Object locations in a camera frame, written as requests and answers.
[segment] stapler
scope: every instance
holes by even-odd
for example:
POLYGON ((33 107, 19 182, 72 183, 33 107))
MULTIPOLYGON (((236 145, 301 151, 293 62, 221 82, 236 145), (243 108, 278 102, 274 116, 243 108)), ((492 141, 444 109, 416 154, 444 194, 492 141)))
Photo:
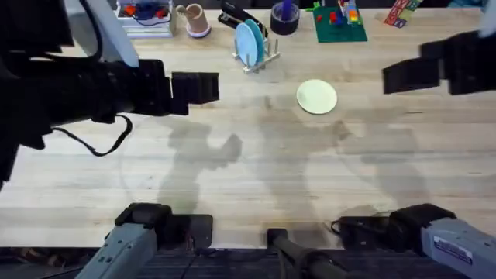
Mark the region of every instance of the stapler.
POLYGON ((258 25, 258 28, 260 28, 263 36, 267 37, 269 35, 267 29, 264 28, 264 25, 258 19, 255 19, 251 14, 245 12, 240 7, 225 0, 221 1, 220 6, 222 14, 219 15, 218 20, 221 23, 235 29, 241 22, 245 22, 247 19, 252 19, 258 25))

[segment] red lego brick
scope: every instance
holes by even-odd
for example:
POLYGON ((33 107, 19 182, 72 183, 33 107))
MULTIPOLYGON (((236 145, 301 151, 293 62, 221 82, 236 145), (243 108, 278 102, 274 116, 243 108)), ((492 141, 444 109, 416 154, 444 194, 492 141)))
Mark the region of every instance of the red lego brick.
POLYGON ((124 8, 124 12, 128 15, 128 16, 134 16, 136 14, 136 7, 133 6, 133 5, 127 5, 125 8, 124 8))
POLYGON ((331 22, 336 22, 338 20, 338 17, 335 12, 331 12, 331 14, 329 15, 329 19, 331 20, 331 22))
POLYGON ((164 11, 164 10, 160 10, 160 11, 157 11, 155 13, 155 16, 158 18, 158 19, 163 19, 164 17, 167 16, 167 11, 164 11))

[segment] black cable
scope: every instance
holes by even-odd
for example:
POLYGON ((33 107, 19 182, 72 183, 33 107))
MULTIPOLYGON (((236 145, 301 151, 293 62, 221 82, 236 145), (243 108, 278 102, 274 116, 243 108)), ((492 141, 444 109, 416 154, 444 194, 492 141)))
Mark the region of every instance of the black cable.
POLYGON ((95 15, 91 11, 90 5, 88 4, 87 0, 79 0, 79 2, 81 3, 84 11, 88 15, 88 18, 90 19, 91 25, 93 26, 93 30, 95 32, 96 43, 97 43, 97 49, 96 49, 95 53, 91 56, 88 56, 88 57, 61 57, 61 56, 48 54, 48 53, 40 53, 40 54, 35 55, 35 57, 44 57, 44 58, 48 58, 51 60, 70 60, 71 62, 76 61, 76 60, 98 62, 100 60, 100 58, 102 58, 103 39, 102 39, 102 33, 100 32, 100 28, 98 27, 98 23, 96 21, 95 15))
POLYGON ((277 255, 276 253, 269 253, 269 250, 265 249, 261 254, 257 254, 251 257, 243 257, 240 259, 236 259, 233 257, 229 257, 229 254, 232 251, 229 251, 228 249, 224 249, 223 251, 216 250, 214 253, 208 254, 208 255, 202 255, 204 257, 210 258, 210 259, 219 259, 222 258, 223 260, 233 262, 233 263, 252 263, 252 262, 257 262, 259 260, 262 260, 264 257, 267 256, 274 256, 277 255))
POLYGON ((198 258, 198 254, 195 254, 195 256, 190 260, 186 268, 183 270, 183 274, 181 275, 181 279, 184 279, 186 277, 186 274, 188 273, 189 268, 191 265, 194 263, 194 261, 198 258))
POLYGON ((336 221, 332 221, 331 226, 330 226, 331 232, 334 233, 336 236, 339 236, 339 234, 340 234, 340 232, 334 228, 334 225, 336 225, 336 224, 352 226, 352 227, 362 229, 364 231, 367 231, 369 233, 374 233, 377 235, 384 234, 384 230, 375 229, 375 228, 372 228, 370 226, 360 225, 360 224, 357 224, 354 222, 340 222, 339 220, 336 220, 336 221))
POLYGON ((124 115, 116 115, 116 116, 120 116, 120 117, 124 118, 124 120, 126 121, 126 129, 117 138, 117 140, 115 141, 114 145, 110 148, 110 150, 105 152, 105 153, 99 153, 98 151, 95 150, 95 148, 93 146, 87 144, 84 140, 80 139, 79 137, 77 137, 73 133, 67 131, 66 129, 52 128, 52 130, 53 131, 59 131, 59 132, 66 134, 71 139, 78 141, 79 143, 84 145, 84 147, 88 148, 88 150, 90 150, 90 152, 93 155, 95 155, 97 157, 103 157, 103 156, 108 155, 108 154, 114 152, 115 150, 117 150, 117 148, 119 148, 119 146, 121 145, 122 141, 131 133, 131 131, 133 131, 133 123, 131 122, 131 120, 129 118, 125 117, 124 115))
POLYGON ((38 277, 37 279, 50 279, 50 278, 55 278, 55 277, 59 277, 61 275, 64 275, 64 274, 69 274, 69 273, 72 273, 72 272, 76 272, 76 271, 80 271, 84 268, 83 267, 76 267, 76 268, 72 268, 70 270, 65 270, 65 271, 61 271, 61 272, 57 272, 55 274, 51 274, 51 275, 47 275, 47 276, 42 276, 42 277, 38 277))
POLYGON ((288 274, 286 273, 286 263, 284 262, 284 255, 281 249, 277 249, 277 258, 279 258, 279 275, 281 279, 288 279, 288 274))
POLYGON ((142 26, 148 26, 148 27, 150 27, 150 26, 157 26, 157 25, 162 24, 162 23, 169 23, 172 20, 172 18, 171 18, 171 19, 166 20, 166 21, 163 21, 163 22, 155 22, 153 24, 145 24, 145 23, 140 22, 140 19, 138 19, 135 16, 133 16, 133 19, 136 20, 136 22, 139 23, 140 25, 142 25, 142 26))
POLYGON ((334 225, 335 225, 335 224, 338 224, 338 223, 339 223, 339 221, 338 221, 338 220, 336 220, 336 221, 332 221, 332 222, 331 222, 331 226, 330 226, 331 232, 332 232, 332 233, 334 233, 334 234, 335 234, 335 235, 337 235, 337 236, 339 236, 339 231, 338 231, 338 230, 336 230, 336 229, 334 228, 334 225))

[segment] label sticker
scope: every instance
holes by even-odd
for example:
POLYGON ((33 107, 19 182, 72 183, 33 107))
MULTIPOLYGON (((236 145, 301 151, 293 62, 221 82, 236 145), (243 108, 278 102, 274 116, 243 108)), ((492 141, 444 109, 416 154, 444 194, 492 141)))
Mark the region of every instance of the label sticker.
POLYGON ((464 261, 469 265, 472 265, 473 263, 472 252, 454 243, 448 242, 438 236, 434 236, 434 247, 443 251, 444 253, 448 253, 449 255, 464 261))

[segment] wooden table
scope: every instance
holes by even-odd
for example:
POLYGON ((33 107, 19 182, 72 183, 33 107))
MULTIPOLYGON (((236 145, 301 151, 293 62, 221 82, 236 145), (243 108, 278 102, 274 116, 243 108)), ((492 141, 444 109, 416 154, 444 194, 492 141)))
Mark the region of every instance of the wooden table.
MULTIPOLYGON (((268 11, 252 11, 268 23, 268 11)), ((303 245, 337 246, 322 222, 431 202, 496 234, 496 94, 449 96, 446 84, 383 95, 381 69, 418 56, 421 43, 477 28, 475 9, 418 10, 396 29, 363 10, 367 43, 316 43, 312 14, 280 37, 281 58, 246 75, 231 57, 233 30, 209 11, 212 33, 135 40, 168 71, 220 73, 221 101, 187 117, 131 115, 133 134, 105 158, 61 133, 43 151, 21 149, 0 194, 0 246, 100 246, 131 202, 215 218, 215 247, 264 245, 283 226, 303 245), (295 101, 303 81, 338 91, 327 115, 295 101)), ((99 150, 123 129, 67 128, 99 150)))

